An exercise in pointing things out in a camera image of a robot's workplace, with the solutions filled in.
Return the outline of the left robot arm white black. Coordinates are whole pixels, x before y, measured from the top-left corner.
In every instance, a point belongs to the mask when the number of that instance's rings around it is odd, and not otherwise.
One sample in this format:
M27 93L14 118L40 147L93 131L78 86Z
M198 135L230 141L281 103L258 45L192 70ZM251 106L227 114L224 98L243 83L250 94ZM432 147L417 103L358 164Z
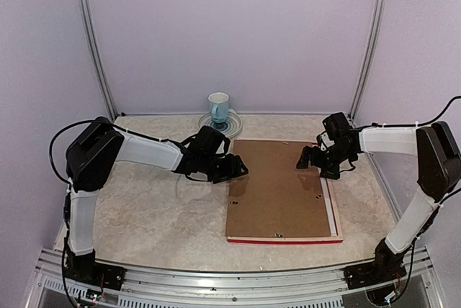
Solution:
M192 180L201 173L212 184L248 174L239 155L230 153L230 140L210 126L177 142L125 130L105 117L88 121L87 128L66 150L68 190L64 205L68 269L87 283L101 275L93 244L94 214L99 191L116 162L161 168Z

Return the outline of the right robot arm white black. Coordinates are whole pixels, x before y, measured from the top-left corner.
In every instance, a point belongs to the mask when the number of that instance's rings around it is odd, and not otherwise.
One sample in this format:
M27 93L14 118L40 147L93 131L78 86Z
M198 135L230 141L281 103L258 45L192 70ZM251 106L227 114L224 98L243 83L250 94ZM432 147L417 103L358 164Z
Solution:
M302 149L298 169L315 167L321 177L337 180L343 172L342 163L352 165L361 154L413 158L415 192L406 210L378 243L372 261L344 269L351 288L405 276L405 254L429 228L444 199L460 182L460 149L449 125L431 122L353 127L342 113L337 113L324 119L323 126L317 143Z

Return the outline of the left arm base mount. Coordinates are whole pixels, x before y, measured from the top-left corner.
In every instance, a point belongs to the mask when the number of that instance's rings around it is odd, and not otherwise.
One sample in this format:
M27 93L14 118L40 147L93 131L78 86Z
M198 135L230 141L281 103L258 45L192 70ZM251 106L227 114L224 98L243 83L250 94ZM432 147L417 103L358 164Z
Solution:
M126 269L105 263L94 263L89 269L77 271L70 265L64 267L66 278L79 283L98 286L101 289L120 291L125 279Z

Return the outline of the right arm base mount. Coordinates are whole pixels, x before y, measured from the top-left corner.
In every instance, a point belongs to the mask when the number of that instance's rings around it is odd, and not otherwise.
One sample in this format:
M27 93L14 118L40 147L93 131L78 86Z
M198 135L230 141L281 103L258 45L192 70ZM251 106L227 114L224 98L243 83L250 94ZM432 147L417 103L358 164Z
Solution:
M347 266L344 275L348 289L400 280L406 275L403 253L394 254L390 250L376 250L373 261Z

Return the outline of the cat photo print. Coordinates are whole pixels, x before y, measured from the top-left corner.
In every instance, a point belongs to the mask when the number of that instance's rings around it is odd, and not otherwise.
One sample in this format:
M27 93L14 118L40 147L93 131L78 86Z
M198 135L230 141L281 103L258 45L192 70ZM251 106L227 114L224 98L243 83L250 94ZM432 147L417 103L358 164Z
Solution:
M333 211L333 207L331 203L331 196L328 190L328 183L327 183L327 180L324 178L320 178L320 182L321 182L321 188L323 192L323 200L326 206L326 214L328 217L328 226L330 229L330 233L332 237L336 237L338 233L337 233L336 223L334 219L334 211Z

